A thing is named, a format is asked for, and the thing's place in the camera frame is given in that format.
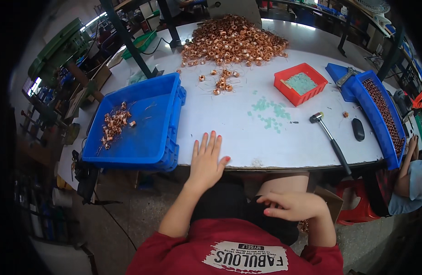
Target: concrete floor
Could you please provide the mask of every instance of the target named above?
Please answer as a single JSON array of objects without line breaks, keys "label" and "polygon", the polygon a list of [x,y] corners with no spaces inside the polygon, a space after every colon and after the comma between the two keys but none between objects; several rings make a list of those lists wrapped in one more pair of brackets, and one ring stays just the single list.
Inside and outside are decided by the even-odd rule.
[{"label": "concrete floor", "polygon": [[[97,195],[101,200],[123,202],[107,205],[106,208],[136,246],[158,229],[164,214],[175,201],[189,173],[188,169],[180,170],[176,171],[177,183],[156,178],[154,186],[157,192],[134,189],[136,172],[133,171],[109,170],[105,175],[100,175]],[[246,183],[248,196],[254,194],[260,184]],[[311,176],[309,189],[316,184],[316,177]],[[80,221],[87,247],[95,255],[99,274],[123,274],[134,255],[133,246],[101,206],[83,206],[81,201],[74,194],[73,212]],[[350,269],[368,272],[384,250],[396,221],[397,217],[389,217],[352,226],[336,224],[338,244],[344,257],[344,272]],[[307,235],[301,233],[291,248],[299,255],[307,241]]]}]

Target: blue plastic tray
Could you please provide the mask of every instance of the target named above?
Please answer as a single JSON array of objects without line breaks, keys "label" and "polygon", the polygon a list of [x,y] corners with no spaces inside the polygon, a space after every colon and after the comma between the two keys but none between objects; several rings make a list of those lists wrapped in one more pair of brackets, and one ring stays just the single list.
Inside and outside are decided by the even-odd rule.
[{"label": "blue plastic tray", "polygon": [[[336,83],[341,77],[348,73],[348,68],[340,65],[336,65],[333,63],[328,63],[327,67],[325,67],[327,72],[330,74],[333,81]],[[354,81],[354,76],[351,76],[347,81],[342,85],[340,88],[340,94],[342,98],[346,102],[354,102],[358,103],[356,96],[354,95],[353,91],[351,91],[350,86],[351,83]]]},{"label": "blue plastic tray", "polygon": [[362,85],[362,82],[369,78],[373,80],[373,83],[379,88],[379,91],[381,92],[386,102],[386,105],[388,106],[388,109],[391,113],[395,127],[399,132],[399,137],[404,138],[406,141],[405,132],[403,131],[403,126],[400,121],[399,115],[394,107],[394,104],[376,74],[372,70],[370,70],[368,72],[356,75],[353,79],[353,83],[351,83],[350,88],[353,90],[355,96],[359,100],[359,103],[367,114],[371,125],[373,126],[374,132],[376,133],[377,139],[379,141],[379,145],[382,149],[383,157],[387,162],[388,170],[393,170],[400,167],[400,162],[403,156],[403,151],[405,149],[406,142],[403,143],[401,154],[399,155],[399,157],[397,157],[397,154],[395,153],[394,149],[394,144],[392,143],[391,136],[388,132],[388,128],[386,127],[382,115],[379,109],[377,108],[376,104],[373,102],[373,99],[369,95],[368,91]]},{"label": "blue plastic tray", "polygon": [[[173,170],[177,166],[177,127],[185,98],[178,73],[151,78],[106,95],[93,119],[82,160],[99,168]],[[136,126],[124,127],[121,138],[109,150],[99,151],[104,114],[123,101],[132,114],[128,121],[135,121]]]}]

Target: red stool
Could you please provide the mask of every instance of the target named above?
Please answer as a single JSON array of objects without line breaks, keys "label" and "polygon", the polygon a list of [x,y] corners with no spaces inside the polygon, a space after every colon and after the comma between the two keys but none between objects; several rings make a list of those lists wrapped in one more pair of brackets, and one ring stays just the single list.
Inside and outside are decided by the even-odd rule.
[{"label": "red stool", "polygon": [[370,201],[368,200],[362,179],[341,181],[337,186],[336,195],[342,198],[344,190],[350,187],[353,188],[356,196],[360,197],[359,204],[354,209],[342,210],[336,223],[353,225],[355,223],[364,223],[380,219],[371,209]]}]

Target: red t-shirt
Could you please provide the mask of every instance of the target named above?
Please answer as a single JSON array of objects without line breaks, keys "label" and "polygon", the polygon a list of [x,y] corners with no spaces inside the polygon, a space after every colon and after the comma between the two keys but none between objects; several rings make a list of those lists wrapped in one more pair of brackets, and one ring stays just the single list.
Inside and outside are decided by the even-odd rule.
[{"label": "red t-shirt", "polygon": [[126,274],[343,274],[338,245],[306,245],[301,257],[258,226],[239,219],[195,221],[188,238],[155,232]]}]

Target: computer mouse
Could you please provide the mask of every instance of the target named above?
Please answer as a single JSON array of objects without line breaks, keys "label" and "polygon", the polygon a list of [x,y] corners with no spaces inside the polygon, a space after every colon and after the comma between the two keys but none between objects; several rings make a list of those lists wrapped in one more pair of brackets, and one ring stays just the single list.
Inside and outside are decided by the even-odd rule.
[{"label": "computer mouse", "polygon": [[351,121],[351,125],[353,127],[354,137],[357,141],[362,141],[365,138],[362,122],[360,122],[359,119],[354,118],[353,121]]}]

